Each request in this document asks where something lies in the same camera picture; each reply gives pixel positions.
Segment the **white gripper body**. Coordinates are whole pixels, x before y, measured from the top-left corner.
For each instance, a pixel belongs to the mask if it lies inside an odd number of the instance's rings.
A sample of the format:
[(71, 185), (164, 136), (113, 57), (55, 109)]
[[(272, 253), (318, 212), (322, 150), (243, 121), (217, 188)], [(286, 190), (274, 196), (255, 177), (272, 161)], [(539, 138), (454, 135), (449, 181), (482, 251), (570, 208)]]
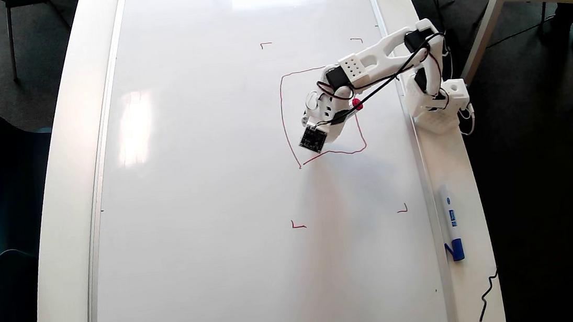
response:
[(354, 91), (349, 89), (335, 90), (335, 92), (310, 92), (305, 97), (306, 113), (311, 115), (314, 127), (317, 129), (323, 124), (338, 124), (345, 122), (355, 114), (353, 104)]

